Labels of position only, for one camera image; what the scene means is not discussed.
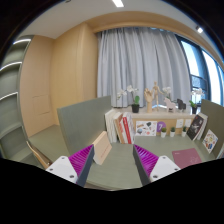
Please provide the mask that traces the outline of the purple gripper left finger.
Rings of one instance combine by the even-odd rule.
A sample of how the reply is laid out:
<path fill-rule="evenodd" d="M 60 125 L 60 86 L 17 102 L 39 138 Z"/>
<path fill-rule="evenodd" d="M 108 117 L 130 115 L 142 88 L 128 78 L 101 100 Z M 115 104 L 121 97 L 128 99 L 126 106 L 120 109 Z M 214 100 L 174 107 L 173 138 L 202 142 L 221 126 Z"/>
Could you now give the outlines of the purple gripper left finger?
<path fill-rule="evenodd" d="M 94 157 L 94 146 L 87 146 L 73 155 L 60 156 L 46 171 L 84 187 Z"/>

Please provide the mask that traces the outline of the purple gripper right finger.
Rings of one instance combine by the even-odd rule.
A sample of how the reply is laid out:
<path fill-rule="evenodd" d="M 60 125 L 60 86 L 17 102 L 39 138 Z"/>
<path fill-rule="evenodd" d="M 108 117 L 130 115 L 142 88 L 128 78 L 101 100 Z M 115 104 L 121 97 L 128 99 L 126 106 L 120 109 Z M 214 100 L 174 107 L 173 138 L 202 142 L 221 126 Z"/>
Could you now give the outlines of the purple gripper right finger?
<path fill-rule="evenodd" d="M 133 145 L 133 157 L 143 186 L 180 170 L 167 156 L 157 156 L 136 144 Z"/>

